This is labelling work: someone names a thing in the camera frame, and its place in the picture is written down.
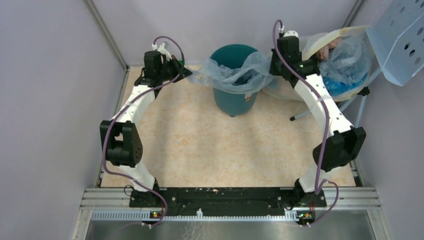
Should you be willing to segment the light blue trash bag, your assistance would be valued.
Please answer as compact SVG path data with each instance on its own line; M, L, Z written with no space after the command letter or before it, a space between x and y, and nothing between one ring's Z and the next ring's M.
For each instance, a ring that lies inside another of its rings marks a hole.
M255 51L241 61L240 67L230 68L216 60L204 60L187 79L190 83L215 88L230 94L253 94L279 77L269 73L271 54Z

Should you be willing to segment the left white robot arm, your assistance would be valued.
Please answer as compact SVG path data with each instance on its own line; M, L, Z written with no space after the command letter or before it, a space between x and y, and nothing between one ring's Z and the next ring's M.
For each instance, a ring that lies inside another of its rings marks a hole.
M160 202L160 193L154 189L156 179L142 161L143 144L137 126L148 106L160 90L192 74L167 50L150 50L144 54L144 67L135 80L127 101L110 120L100 123L102 166L108 174L107 163L119 168L115 175L130 180L141 200L149 207Z

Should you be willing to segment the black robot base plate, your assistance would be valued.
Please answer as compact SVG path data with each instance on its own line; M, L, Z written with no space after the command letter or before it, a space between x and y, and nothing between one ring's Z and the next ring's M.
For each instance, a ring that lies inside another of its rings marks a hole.
M295 208L324 208L326 197L304 193L293 187L169 187L158 188L160 194L132 190L128 194L131 208L152 208L154 218L195 216L206 217L282 216Z

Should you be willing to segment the teal plastic trash bin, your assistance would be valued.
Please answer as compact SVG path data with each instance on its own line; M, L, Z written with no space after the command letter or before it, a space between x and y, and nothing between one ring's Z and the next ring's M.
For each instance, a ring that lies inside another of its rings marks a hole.
M229 44L214 51L210 59L230 69L240 68L246 58L257 50L245 44ZM213 96L217 107L228 114L236 117L247 113L254 105L257 93L233 94L219 89L213 89Z

